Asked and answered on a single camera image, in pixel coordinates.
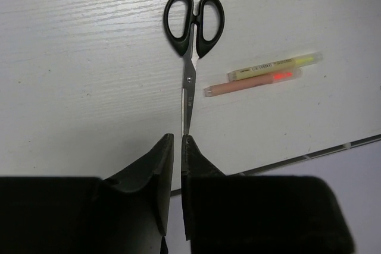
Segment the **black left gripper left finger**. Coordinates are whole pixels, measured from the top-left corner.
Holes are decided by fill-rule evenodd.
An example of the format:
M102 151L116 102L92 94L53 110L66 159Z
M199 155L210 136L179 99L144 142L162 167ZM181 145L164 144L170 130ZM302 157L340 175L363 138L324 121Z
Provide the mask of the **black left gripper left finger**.
M165 134L106 179L2 177L2 253L167 253L174 161Z

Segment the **black handled scissors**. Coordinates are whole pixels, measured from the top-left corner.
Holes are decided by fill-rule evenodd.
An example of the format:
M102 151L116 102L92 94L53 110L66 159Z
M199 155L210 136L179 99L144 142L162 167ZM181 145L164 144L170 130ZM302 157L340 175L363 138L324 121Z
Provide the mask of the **black handled scissors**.
M182 2L186 6L185 22L181 36L175 36L170 29L169 14L172 5ZM204 37L205 6L212 5L217 13L217 31L211 40ZM220 0L200 0L196 13L193 12L194 0L168 0L163 14L163 28L167 40L179 57L183 58L182 77L182 133L189 134L196 89L196 67L192 60L193 54L203 58L212 50L222 36L225 24L225 14Z

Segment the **yellow slim highlighter pen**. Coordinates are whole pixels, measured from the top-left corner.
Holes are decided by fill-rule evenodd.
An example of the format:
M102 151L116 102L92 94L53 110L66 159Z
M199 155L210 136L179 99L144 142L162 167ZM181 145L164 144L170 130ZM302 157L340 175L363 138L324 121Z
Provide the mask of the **yellow slim highlighter pen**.
M281 70L301 68L308 65L316 64L323 59L321 52L301 55L297 57L287 58L280 61L270 62L266 64L256 65L253 67L235 70L227 74L229 81L238 81L248 79L250 77L261 76L263 74L273 73Z

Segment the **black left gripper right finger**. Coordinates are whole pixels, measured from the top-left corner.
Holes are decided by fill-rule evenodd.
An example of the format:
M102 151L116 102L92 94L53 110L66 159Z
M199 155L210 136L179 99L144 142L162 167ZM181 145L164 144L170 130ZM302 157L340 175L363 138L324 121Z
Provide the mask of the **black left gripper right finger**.
M329 185L313 176L225 175L183 136L182 208L192 253L354 253Z

